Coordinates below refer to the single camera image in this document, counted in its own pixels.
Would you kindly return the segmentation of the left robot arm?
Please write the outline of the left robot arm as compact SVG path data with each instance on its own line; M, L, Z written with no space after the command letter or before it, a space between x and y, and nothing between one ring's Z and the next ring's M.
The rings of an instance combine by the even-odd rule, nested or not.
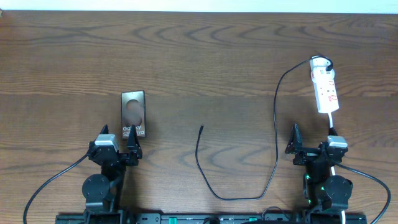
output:
M119 206L126 168L137 166L142 149L132 126L127 138L127 153L119 152L114 134L105 125L98 137L89 143L89 160L101 167L99 174L89 176L83 183L85 197L84 223L135 223L134 215Z

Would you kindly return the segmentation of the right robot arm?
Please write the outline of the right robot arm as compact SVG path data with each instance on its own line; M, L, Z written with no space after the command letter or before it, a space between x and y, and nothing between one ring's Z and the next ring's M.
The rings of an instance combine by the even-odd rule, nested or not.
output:
M329 129L326 141L316 148L305 147L297 124L293 125L286 154L293 154L293 164L305 166L303 175L303 194L309 207L297 220L304 223L344 223L351 197L352 181L335 174L335 164L348 152L348 144L344 137L338 136L334 128Z

